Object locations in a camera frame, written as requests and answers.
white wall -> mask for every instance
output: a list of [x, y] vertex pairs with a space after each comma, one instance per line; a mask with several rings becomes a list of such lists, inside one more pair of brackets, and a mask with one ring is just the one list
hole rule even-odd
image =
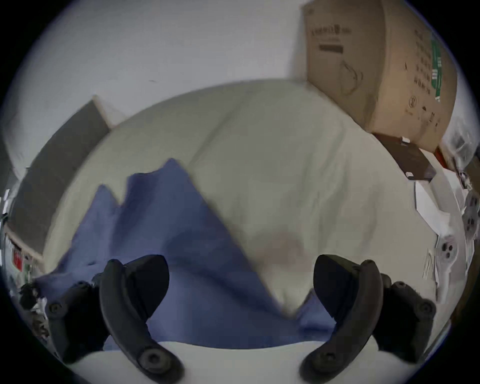
[[304, 78], [306, 0], [83, 0], [49, 27], [0, 120], [15, 174], [93, 95], [113, 123], [191, 90]]

white paper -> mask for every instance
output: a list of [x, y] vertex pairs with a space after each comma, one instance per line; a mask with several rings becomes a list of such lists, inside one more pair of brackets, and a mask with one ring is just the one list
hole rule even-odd
[[8, 200], [6, 200], [5, 203], [3, 204], [2, 215], [7, 213], [7, 208], [8, 208]]
[[450, 227], [450, 214], [437, 208], [423, 185], [415, 182], [415, 206], [418, 213], [430, 228], [440, 237], [453, 234]]
[[475, 244], [473, 240], [467, 241], [467, 246], [465, 248], [465, 256], [467, 258], [467, 269], [465, 270], [465, 276], [468, 275], [468, 270], [473, 260], [473, 253], [475, 252]]
[[463, 189], [462, 183], [460, 182], [460, 179], [458, 178], [455, 172], [445, 168], [443, 168], [443, 170], [448, 180], [448, 183], [450, 184], [450, 187], [452, 188], [452, 191], [455, 195], [456, 203], [458, 204], [458, 209], [461, 212], [463, 210], [463, 207], [465, 206], [465, 198], [467, 196], [464, 191], [467, 191], [467, 194], [468, 194], [468, 190]]

red object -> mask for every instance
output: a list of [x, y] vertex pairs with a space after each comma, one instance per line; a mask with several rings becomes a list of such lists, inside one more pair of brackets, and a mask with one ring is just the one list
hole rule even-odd
[[13, 265], [17, 267], [19, 271], [22, 271], [22, 254], [18, 250], [13, 250]]
[[435, 152], [433, 153], [435, 155], [435, 157], [437, 158], [438, 162], [440, 163], [440, 165], [445, 168], [445, 169], [448, 169], [448, 166], [447, 166], [447, 162], [445, 161], [445, 158], [444, 158], [444, 155], [442, 154], [442, 151], [440, 151], [440, 148], [437, 147], [437, 149], [435, 149]]

white fabric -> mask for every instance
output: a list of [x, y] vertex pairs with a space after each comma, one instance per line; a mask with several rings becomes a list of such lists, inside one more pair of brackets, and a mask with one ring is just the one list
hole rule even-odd
[[[173, 157], [287, 313], [312, 287], [316, 257], [376, 261], [434, 300], [422, 278], [436, 234], [415, 210], [413, 182], [375, 139], [315, 89], [262, 81], [189, 93], [115, 128], [62, 198], [45, 246], [51, 271], [95, 191], [121, 201], [126, 179]], [[442, 329], [456, 301], [445, 310]]]

blue towel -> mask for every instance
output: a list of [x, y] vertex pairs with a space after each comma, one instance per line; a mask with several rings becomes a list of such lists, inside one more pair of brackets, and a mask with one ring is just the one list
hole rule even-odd
[[[312, 292], [286, 317], [250, 267], [227, 229], [173, 159], [152, 173], [128, 178], [118, 205], [100, 186], [51, 274], [37, 279], [48, 300], [77, 281], [90, 281], [110, 259], [128, 263], [164, 255], [168, 292], [148, 320], [154, 340], [212, 348], [267, 348], [326, 341], [335, 321]], [[108, 340], [104, 349], [118, 348]]]

